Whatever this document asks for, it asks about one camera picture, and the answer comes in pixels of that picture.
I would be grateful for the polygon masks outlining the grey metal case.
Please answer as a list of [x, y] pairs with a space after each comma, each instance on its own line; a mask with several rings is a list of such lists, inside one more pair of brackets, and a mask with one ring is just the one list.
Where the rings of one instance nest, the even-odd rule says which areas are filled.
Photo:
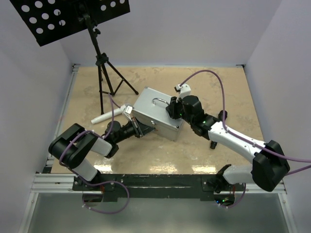
[[176, 141], [183, 126], [182, 119], [170, 118], [166, 107], [171, 96], [145, 87], [134, 103], [132, 115], [141, 123], [154, 127], [155, 133]]

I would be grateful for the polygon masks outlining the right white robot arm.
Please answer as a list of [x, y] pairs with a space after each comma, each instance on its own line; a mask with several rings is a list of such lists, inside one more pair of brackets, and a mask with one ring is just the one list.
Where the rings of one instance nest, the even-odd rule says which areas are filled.
[[172, 97], [166, 111], [172, 119], [187, 122], [193, 132], [213, 143], [220, 143], [244, 157], [248, 166], [226, 165], [216, 174], [219, 190], [237, 183], [254, 183], [271, 192], [290, 171], [279, 143], [255, 140], [225, 125], [227, 111], [217, 117], [206, 114], [197, 96]]

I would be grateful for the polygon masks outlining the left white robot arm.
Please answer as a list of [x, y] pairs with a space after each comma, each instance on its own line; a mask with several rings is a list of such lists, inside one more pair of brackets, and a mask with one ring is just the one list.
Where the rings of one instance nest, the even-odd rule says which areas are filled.
[[78, 175], [85, 187], [96, 190], [101, 184], [100, 171], [87, 160], [89, 152], [112, 158], [121, 141], [132, 136], [142, 138], [153, 131], [154, 126], [145, 125], [136, 118], [123, 126], [115, 120], [109, 122], [102, 136], [75, 123], [51, 142], [48, 152], [58, 159], [61, 166]]

